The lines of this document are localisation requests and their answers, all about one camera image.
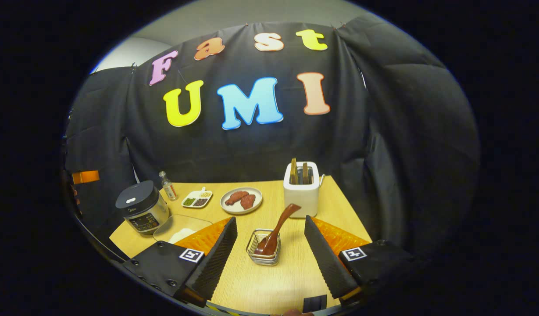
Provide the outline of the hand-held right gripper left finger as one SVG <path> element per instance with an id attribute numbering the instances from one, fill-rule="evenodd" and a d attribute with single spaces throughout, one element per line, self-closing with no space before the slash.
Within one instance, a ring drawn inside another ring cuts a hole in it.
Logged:
<path id="1" fill-rule="evenodd" d="M 122 272 L 143 286 L 170 298 L 205 307 L 215 288 L 237 238 L 235 217 L 202 230 L 213 237 L 209 250 L 186 244 L 157 241 L 122 264 Z"/>

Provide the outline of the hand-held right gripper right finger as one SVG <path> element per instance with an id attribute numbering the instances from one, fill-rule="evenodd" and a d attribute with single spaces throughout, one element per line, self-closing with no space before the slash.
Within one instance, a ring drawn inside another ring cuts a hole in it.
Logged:
<path id="1" fill-rule="evenodd" d="M 388 240 L 369 242 L 306 216 L 304 234 L 333 298 L 367 303 L 398 290 L 421 270 L 421 260 Z"/>

